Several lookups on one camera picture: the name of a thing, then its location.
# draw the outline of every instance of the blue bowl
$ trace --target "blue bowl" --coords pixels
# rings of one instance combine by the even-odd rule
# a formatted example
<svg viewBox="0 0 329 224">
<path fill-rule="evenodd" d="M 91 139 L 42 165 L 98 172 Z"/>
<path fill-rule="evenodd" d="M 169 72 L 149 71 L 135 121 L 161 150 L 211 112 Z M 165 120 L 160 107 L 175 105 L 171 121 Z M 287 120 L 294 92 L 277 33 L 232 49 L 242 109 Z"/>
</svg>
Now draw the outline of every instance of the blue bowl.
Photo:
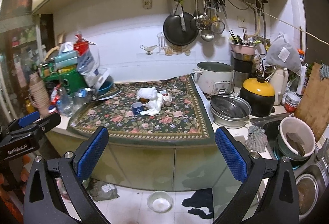
<svg viewBox="0 0 329 224">
<path fill-rule="evenodd" d="M 102 84 L 101 88 L 98 90 L 99 95 L 101 96 L 101 95 L 106 94 L 111 89 L 112 85 L 113 85 L 113 82 L 105 81 Z"/>
</svg>

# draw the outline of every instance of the white rice cooker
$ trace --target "white rice cooker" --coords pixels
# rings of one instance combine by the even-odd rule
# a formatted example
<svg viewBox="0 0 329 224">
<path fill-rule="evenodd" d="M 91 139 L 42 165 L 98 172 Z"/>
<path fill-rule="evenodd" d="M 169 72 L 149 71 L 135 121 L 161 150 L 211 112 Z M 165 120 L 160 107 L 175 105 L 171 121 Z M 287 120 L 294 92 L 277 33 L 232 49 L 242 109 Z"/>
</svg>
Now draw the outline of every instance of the white rice cooker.
<svg viewBox="0 0 329 224">
<path fill-rule="evenodd" d="M 232 66 L 219 62 L 199 62 L 197 66 L 197 69 L 192 70 L 195 82 L 205 95 L 214 96 L 233 92 Z"/>
</svg>

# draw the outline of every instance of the frying pan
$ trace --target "frying pan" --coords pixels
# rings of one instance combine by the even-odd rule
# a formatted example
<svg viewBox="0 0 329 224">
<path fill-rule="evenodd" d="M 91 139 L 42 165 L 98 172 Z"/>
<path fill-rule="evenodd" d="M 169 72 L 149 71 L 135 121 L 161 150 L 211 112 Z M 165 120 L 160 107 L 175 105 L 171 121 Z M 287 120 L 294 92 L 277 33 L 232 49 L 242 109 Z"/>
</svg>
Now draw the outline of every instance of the frying pan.
<svg viewBox="0 0 329 224">
<path fill-rule="evenodd" d="M 183 12 L 186 31 L 182 30 L 180 16 L 169 15 L 163 23 L 163 33 L 166 39 L 176 46 L 185 46 L 192 43 L 198 36 L 199 31 L 190 28 L 193 16 Z"/>
</svg>

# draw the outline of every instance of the blue gripper pad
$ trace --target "blue gripper pad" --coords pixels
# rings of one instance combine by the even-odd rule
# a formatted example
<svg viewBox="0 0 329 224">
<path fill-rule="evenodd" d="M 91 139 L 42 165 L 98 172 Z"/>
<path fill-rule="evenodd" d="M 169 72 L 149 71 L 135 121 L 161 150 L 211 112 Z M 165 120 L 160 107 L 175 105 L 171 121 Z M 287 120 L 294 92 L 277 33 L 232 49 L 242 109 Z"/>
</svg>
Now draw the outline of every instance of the blue gripper pad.
<svg viewBox="0 0 329 224">
<path fill-rule="evenodd" d="M 74 163 L 76 163 L 75 172 L 80 182 L 90 177 L 108 142 L 109 132 L 105 127 L 100 126 L 88 141 L 81 143 L 77 148 Z"/>
<path fill-rule="evenodd" d="M 246 162 L 221 128 L 215 132 L 215 142 L 234 178 L 243 183 L 247 179 Z"/>
<path fill-rule="evenodd" d="M 32 124 L 34 121 L 38 120 L 39 118 L 40 118 L 39 112 L 32 112 L 19 119 L 19 126 L 26 127 L 29 124 Z"/>
</svg>

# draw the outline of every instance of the white thermos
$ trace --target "white thermos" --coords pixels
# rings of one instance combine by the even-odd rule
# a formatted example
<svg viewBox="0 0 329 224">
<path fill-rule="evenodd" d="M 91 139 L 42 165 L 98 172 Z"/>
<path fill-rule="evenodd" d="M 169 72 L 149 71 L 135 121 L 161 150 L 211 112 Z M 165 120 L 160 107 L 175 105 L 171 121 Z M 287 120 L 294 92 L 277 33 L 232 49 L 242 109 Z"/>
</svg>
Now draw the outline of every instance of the white thermos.
<svg viewBox="0 0 329 224">
<path fill-rule="evenodd" d="M 287 68 L 277 67 L 271 80 L 269 80 L 269 83 L 273 86 L 275 90 L 275 106 L 280 104 L 282 96 L 285 93 L 286 85 L 288 83 L 288 76 L 289 74 Z"/>
</svg>

